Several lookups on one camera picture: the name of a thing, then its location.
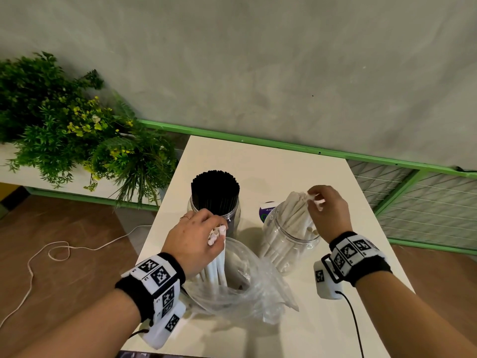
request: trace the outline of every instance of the black straw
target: black straw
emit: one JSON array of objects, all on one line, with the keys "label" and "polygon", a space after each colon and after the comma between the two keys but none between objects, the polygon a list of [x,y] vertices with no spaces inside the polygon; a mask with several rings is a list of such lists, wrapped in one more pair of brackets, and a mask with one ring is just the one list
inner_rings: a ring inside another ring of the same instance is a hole
[{"label": "black straw", "polygon": [[190,184],[192,203],[195,208],[207,209],[214,215],[223,216],[237,205],[240,186],[234,176],[224,171],[208,171],[199,174]]}]

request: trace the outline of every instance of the wristband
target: wristband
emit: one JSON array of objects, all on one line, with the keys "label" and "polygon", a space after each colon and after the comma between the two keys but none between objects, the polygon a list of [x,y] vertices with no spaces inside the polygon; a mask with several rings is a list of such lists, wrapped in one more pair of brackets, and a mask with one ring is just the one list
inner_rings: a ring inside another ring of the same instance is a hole
[{"label": "wristband", "polygon": [[121,275],[115,288],[128,294],[139,310],[141,322],[162,319],[177,303],[184,271],[168,253],[153,255]]},{"label": "wristband", "polygon": [[386,255],[366,237],[352,231],[342,233],[330,243],[330,260],[338,280],[355,286],[363,276],[376,271],[391,272]]}]

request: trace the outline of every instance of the hand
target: hand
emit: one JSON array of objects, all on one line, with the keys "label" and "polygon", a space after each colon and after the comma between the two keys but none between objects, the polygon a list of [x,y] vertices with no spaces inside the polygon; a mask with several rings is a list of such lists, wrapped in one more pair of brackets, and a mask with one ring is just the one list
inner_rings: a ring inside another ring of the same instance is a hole
[{"label": "hand", "polygon": [[186,279],[196,276],[225,247],[225,235],[219,236],[212,246],[207,245],[210,232],[219,225],[228,228],[223,217],[212,215],[207,209],[189,211],[169,231],[162,253],[169,253],[182,267]]},{"label": "hand", "polygon": [[319,211],[313,201],[308,201],[308,212],[321,237],[330,243],[343,232],[353,231],[351,227],[348,203],[340,196],[338,191],[331,186],[313,186],[308,190],[310,195],[316,195],[315,200],[324,199]]}]

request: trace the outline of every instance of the small container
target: small container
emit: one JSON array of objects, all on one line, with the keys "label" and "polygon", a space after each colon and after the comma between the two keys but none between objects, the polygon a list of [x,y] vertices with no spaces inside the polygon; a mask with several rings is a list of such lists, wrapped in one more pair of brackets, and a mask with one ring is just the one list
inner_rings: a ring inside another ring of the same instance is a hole
[{"label": "small container", "polygon": [[318,245],[321,237],[318,235],[312,240],[303,240],[286,232],[278,221],[282,205],[283,203],[274,208],[263,223],[259,257],[268,257],[282,275],[287,275],[295,269],[308,250]]},{"label": "small container", "polygon": [[[192,196],[189,198],[189,202],[187,204],[187,211],[194,211],[197,212],[198,209],[194,206],[192,202]],[[240,199],[237,200],[237,204],[235,205],[234,209],[231,210],[229,213],[222,216],[227,221],[229,228],[227,229],[227,237],[235,238],[237,233],[237,227],[240,222]]]}]

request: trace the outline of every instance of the black cable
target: black cable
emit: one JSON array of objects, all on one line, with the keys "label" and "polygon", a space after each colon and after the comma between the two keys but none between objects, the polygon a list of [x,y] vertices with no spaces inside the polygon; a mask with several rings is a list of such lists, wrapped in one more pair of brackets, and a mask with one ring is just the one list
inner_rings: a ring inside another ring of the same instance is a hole
[{"label": "black cable", "polygon": [[351,308],[351,313],[353,313],[353,319],[355,320],[356,333],[358,334],[358,342],[359,342],[359,349],[361,349],[361,357],[364,358],[364,353],[362,352],[361,337],[359,336],[358,322],[356,321],[355,311],[353,310],[353,307],[345,294],[339,291],[335,291],[335,293],[339,295],[343,295]]},{"label": "black cable", "polygon": [[131,335],[129,336],[129,338],[134,337],[136,334],[147,333],[148,331],[149,331],[149,329],[141,329],[141,330],[138,330],[137,332],[134,332],[133,334],[131,334]]}]

